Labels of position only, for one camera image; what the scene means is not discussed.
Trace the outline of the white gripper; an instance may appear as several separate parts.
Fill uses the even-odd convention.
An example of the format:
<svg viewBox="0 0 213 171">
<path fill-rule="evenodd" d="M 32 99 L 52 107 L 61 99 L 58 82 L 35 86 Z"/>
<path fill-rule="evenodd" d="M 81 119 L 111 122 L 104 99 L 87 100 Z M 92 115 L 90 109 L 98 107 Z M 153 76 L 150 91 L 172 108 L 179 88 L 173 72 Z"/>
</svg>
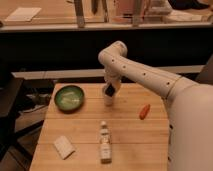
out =
<svg viewBox="0 0 213 171">
<path fill-rule="evenodd" d="M 104 79 L 106 81 L 104 90 L 106 89 L 106 86 L 109 84 L 111 84 L 115 88 L 115 93 L 120 89 L 120 87 L 121 87 L 121 76 L 120 75 L 116 75 L 116 76 L 105 75 Z"/>
</svg>

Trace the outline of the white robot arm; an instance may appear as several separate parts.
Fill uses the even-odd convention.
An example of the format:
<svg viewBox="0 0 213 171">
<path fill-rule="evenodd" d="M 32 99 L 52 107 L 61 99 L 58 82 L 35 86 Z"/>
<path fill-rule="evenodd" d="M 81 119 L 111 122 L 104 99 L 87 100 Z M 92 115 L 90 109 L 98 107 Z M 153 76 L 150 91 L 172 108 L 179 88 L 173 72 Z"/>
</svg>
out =
<svg viewBox="0 0 213 171">
<path fill-rule="evenodd" d="M 121 41 L 101 50 L 98 60 L 105 70 L 107 106 L 114 103 L 122 77 L 164 100 L 169 119 L 167 171 L 213 171 L 213 85 L 134 62 Z"/>
</svg>

